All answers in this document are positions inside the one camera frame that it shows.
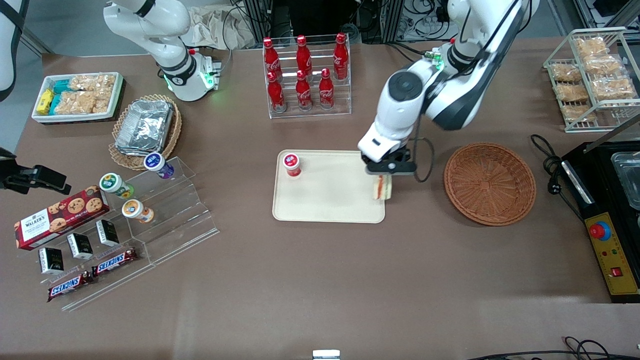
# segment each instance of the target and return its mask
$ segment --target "white robotic arm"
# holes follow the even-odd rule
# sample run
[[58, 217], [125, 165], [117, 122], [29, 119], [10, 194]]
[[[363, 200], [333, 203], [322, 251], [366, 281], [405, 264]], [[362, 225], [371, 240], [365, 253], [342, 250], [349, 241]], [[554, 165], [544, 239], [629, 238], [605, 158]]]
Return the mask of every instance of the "white robotic arm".
[[387, 80], [375, 121], [358, 143], [367, 171], [415, 173], [406, 144], [421, 114], [445, 130], [468, 125], [523, 19], [529, 11], [533, 15], [538, 3], [450, 0], [449, 16], [461, 29], [460, 36], [438, 54], [429, 54], [435, 60], [423, 58]]
[[111, 31], [154, 57], [179, 99], [195, 101], [214, 88], [211, 58], [189, 54], [179, 38], [191, 25], [189, 12], [180, 1], [116, 0], [107, 3], [103, 15]]
[[0, 101], [15, 85], [15, 52], [22, 34], [28, 0], [0, 0]]

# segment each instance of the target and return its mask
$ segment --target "aluminum foil container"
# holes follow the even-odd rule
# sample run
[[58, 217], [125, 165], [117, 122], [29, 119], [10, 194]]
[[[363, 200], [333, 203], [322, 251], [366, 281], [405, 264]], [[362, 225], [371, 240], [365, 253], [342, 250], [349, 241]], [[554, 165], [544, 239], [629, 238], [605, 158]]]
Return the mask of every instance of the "aluminum foil container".
[[166, 101], [134, 101], [122, 122], [116, 149], [133, 156], [162, 152], [172, 116], [173, 106]]

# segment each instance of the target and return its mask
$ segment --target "cookie box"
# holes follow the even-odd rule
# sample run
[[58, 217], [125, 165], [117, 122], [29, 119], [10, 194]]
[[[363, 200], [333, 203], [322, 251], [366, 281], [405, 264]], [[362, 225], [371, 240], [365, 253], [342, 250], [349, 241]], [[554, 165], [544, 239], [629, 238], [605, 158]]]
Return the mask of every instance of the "cookie box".
[[100, 188], [89, 186], [15, 223], [15, 244], [18, 249], [33, 250], [108, 211], [109, 204]]
[[[89, 76], [98, 76], [100, 74], [111, 74], [116, 77], [115, 84], [113, 85], [113, 91], [111, 92], [111, 98], [109, 99], [109, 106], [107, 107], [107, 111], [104, 113], [89, 113], [89, 114], [75, 114], [75, 115], [41, 115], [37, 112], [38, 101], [43, 96], [43, 94], [47, 91], [48, 88], [53, 88], [54, 84], [58, 80], [71, 80], [76, 75], [89, 75]], [[31, 112], [31, 117], [33, 120], [41, 123], [41, 124], [64, 124], [66, 122], [76, 123], [76, 122], [91, 122], [98, 121], [101, 119], [109, 119], [113, 117], [113, 114], [118, 107], [118, 99], [120, 98], [120, 91], [122, 91], [123, 78], [122, 75], [118, 72], [94, 72], [94, 73], [86, 73], [86, 74], [67, 74], [67, 75], [51, 75], [46, 76], [42, 81], [42, 86], [40, 87], [40, 91], [38, 92], [38, 97], [36, 98], [36, 105], [33, 107], [33, 111]]]

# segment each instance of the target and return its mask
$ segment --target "wicker basket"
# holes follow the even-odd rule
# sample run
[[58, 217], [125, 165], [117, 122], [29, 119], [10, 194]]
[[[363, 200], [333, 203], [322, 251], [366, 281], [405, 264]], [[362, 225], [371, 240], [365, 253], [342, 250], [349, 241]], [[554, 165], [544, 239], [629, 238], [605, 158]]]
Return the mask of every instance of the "wicker basket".
[[523, 219], [536, 199], [536, 181], [529, 166], [496, 143], [472, 143], [458, 149], [447, 162], [444, 184], [461, 213], [490, 226]]
[[[171, 128], [169, 129], [169, 133], [166, 135], [166, 142], [164, 143], [164, 150], [162, 151], [162, 156], [165, 159], [169, 158], [169, 155], [173, 151], [175, 144], [178, 142], [178, 137], [180, 136], [180, 129], [182, 128], [182, 115], [180, 115], [180, 111], [178, 110], [178, 106], [175, 104], [173, 100], [164, 95], [145, 95], [138, 100], [148, 100], [148, 101], [166, 101], [173, 105], [173, 117], [171, 119]], [[113, 126], [113, 131], [111, 134], [113, 135], [113, 139], [115, 140], [120, 133], [120, 129], [122, 128], [122, 122], [124, 118], [126, 118], [127, 113], [129, 112], [129, 108], [131, 104], [127, 106], [127, 108], [120, 114], [118, 117], [118, 121]], [[131, 156], [121, 154], [118, 149], [116, 149], [116, 144], [112, 143], [109, 145], [109, 153], [111, 154], [111, 159], [116, 162], [116, 164], [124, 166], [126, 168], [130, 168], [137, 171], [146, 170], [143, 161], [145, 160], [144, 156]]]

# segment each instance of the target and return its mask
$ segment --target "table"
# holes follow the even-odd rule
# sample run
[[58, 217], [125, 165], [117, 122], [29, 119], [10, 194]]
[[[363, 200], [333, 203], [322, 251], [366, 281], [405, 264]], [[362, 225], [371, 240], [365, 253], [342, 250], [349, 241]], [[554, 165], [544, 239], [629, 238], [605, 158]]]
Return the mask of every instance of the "table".
[[[405, 62], [384, 45], [354, 45], [353, 114], [301, 122], [268, 119], [260, 51], [238, 51], [219, 91], [179, 102], [174, 154], [195, 172], [220, 234], [72, 313], [45, 303], [35, 264], [15, 257], [12, 224], [61, 195], [0, 193], [0, 354], [26, 359], [308, 359], [337, 348], [344, 359], [464, 359], [563, 348], [592, 338], [637, 355], [640, 305], [609, 304], [584, 226], [546, 192], [543, 155], [529, 135], [564, 154], [598, 135], [567, 135], [541, 64], [561, 39], [518, 40], [477, 117], [445, 133], [424, 122], [437, 151], [425, 184], [397, 177], [380, 224], [279, 222], [271, 216], [282, 149], [353, 150], [378, 94]], [[435, 43], [420, 48], [430, 49]], [[45, 55], [46, 74], [118, 71], [124, 103], [171, 95], [150, 56]], [[68, 175], [74, 189], [113, 163], [113, 123], [42, 126], [30, 120], [17, 155]], [[447, 159], [470, 142], [501, 143], [531, 167], [536, 203], [521, 222], [485, 227], [450, 204]], [[421, 171], [427, 149], [420, 149]]]

